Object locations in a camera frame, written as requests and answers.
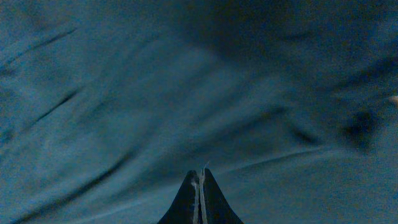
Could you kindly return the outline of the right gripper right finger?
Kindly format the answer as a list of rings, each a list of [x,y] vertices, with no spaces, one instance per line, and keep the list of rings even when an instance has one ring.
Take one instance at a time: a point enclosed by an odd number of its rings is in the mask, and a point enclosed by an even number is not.
[[[201,172],[201,217],[205,224],[243,224],[208,168]]]

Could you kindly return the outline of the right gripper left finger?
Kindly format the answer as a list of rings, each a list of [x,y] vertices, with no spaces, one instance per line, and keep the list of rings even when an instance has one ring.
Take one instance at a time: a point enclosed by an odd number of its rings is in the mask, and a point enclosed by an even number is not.
[[[199,224],[198,188],[197,172],[188,171],[170,208],[158,224]]]

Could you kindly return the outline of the black polo shirt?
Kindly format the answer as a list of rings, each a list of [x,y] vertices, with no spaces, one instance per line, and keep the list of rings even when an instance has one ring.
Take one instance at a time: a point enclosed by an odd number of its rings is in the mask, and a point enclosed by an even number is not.
[[[396,1],[2,1],[1,222],[397,222]]]

